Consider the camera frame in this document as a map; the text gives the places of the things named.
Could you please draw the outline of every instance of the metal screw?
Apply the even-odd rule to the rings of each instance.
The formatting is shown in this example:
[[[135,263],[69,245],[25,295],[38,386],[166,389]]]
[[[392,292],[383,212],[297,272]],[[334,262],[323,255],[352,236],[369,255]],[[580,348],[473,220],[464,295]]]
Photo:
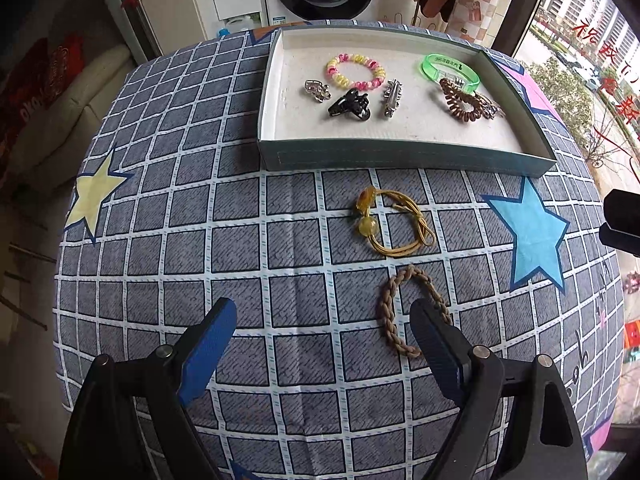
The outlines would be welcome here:
[[[104,366],[109,362],[109,356],[107,354],[100,354],[97,358],[94,359],[94,363],[98,366]]]
[[[546,354],[541,354],[538,356],[538,362],[543,365],[543,367],[549,368],[554,363],[554,360]]]
[[[474,355],[481,359],[487,359],[491,355],[491,351],[482,345],[474,346]]]
[[[161,359],[166,359],[174,352],[174,347],[171,345],[160,345],[156,348],[156,355]]]

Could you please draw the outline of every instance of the green plastic wristband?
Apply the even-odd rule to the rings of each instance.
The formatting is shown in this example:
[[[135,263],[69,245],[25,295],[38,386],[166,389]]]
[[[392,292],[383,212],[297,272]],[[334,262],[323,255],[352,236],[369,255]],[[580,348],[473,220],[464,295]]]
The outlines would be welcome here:
[[[446,74],[434,67],[434,64],[444,65],[460,74],[462,79],[466,81],[466,84],[462,87],[464,93],[471,94],[475,92],[480,85],[478,74],[461,61],[453,59],[452,57],[443,56],[442,54],[429,54],[428,56],[424,56],[420,69],[425,76],[436,83],[440,82],[440,79],[443,77],[446,77]]]

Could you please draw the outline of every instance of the gray checkered tablecloth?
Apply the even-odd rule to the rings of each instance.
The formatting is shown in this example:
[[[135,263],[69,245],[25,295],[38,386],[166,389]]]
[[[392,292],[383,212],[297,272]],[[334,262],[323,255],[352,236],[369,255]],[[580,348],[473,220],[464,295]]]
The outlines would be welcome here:
[[[532,108],[558,156],[533,182],[571,222],[559,248],[565,292],[542,274],[510,290],[513,237],[481,195],[517,197],[518,176],[260,169],[257,113],[271,40],[248,32],[181,49],[137,67],[119,92],[81,171],[94,173],[114,150],[111,170],[130,178],[103,203],[95,242],[78,224],[60,246],[54,350],[65,407],[94,356],[146,356],[228,296],[238,328],[188,409],[226,478],[234,462],[259,478],[420,479],[457,410],[426,361],[399,357],[376,320],[380,285],[413,263],[433,277],[469,341],[509,358],[554,357],[589,454],[590,434],[616,399],[623,296],[615,252],[597,237],[602,205],[564,126]],[[352,211],[372,184],[413,197],[437,244],[398,260],[374,252]],[[386,245],[413,239],[409,216],[386,199],[372,212]],[[408,309],[423,294],[406,283],[394,301],[409,342]],[[169,478],[145,403],[136,405],[154,467]],[[481,478],[509,410],[501,403],[495,415]]]

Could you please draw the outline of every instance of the amber bead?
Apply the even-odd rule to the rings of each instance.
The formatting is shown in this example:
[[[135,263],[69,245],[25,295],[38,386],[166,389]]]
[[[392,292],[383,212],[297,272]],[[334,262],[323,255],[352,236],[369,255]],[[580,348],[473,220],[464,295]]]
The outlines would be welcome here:
[[[378,232],[378,222],[372,216],[365,216],[358,222],[358,231],[362,236],[374,235]]]
[[[373,186],[367,187],[362,193],[360,193],[356,200],[356,209],[361,213],[366,213],[373,204],[373,199],[376,196],[376,188]]]

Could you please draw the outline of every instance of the pink and yellow beaded bracelet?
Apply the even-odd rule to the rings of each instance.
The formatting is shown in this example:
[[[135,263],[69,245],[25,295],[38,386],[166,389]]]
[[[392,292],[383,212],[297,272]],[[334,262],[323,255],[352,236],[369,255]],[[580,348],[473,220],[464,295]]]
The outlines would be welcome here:
[[[336,68],[338,63],[345,61],[351,61],[359,63],[362,66],[369,68],[374,75],[371,81],[350,81],[343,76]],[[326,64],[326,74],[341,88],[357,88],[363,92],[365,90],[373,90],[378,88],[385,81],[386,73],[385,69],[380,66],[380,63],[373,59],[369,59],[362,54],[338,54],[329,63]]]

